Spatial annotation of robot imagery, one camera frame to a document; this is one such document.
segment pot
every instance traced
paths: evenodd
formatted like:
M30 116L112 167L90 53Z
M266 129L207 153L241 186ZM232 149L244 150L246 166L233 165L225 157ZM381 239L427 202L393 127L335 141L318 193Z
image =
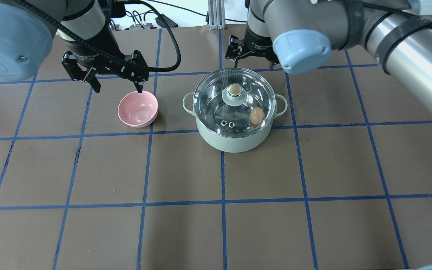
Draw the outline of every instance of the pot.
M192 109L185 105L192 98ZM277 111L276 98L285 107ZM183 98L183 108L196 118L201 137L223 152L245 152L268 136L273 120L288 109L261 75L245 68L217 70Z

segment brown egg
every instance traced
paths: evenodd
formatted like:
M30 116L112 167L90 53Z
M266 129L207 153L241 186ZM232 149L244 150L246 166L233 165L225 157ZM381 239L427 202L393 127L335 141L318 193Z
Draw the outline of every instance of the brown egg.
M252 109L249 119L254 125L259 125L264 120L264 111L260 107Z

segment transparent lid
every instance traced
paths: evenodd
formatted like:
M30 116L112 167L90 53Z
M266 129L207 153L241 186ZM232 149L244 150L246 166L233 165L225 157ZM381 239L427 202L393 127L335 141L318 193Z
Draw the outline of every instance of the transparent lid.
M225 68L199 83L193 102L204 126L224 137L241 138L271 121L276 97L271 85L256 72Z

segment pink bowl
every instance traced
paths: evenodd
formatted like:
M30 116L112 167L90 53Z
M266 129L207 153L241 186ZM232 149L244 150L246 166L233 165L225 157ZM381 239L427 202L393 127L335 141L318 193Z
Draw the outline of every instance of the pink bowl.
M118 105L118 116L121 121L134 128L151 124L158 115L158 100L148 91L139 94L137 91L127 94Z

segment pot handle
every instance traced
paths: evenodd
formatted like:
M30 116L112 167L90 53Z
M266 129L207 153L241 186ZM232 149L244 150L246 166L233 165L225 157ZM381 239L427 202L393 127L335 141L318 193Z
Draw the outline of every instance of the pot handle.
M188 108L186 107L186 100L187 100L189 97L193 96L193 95L194 95L194 92L191 92L191 93L188 93L187 95L184 96L184 98L183 98L183 108L184 108L185 111L187 111L187 113L189 113L190 115L192 115L192 116L196 116L196 113L194 113L193 110L188 109Z
M283 97L283 96L281 96L280 94L276 94L276 97L278 99L281 99L284 102L284 110L282 112L277 113L276 115L274 115L273 119L278 118L279 116L283 115L286 112L286 110L288 110L288 101L286 100L286 98Z

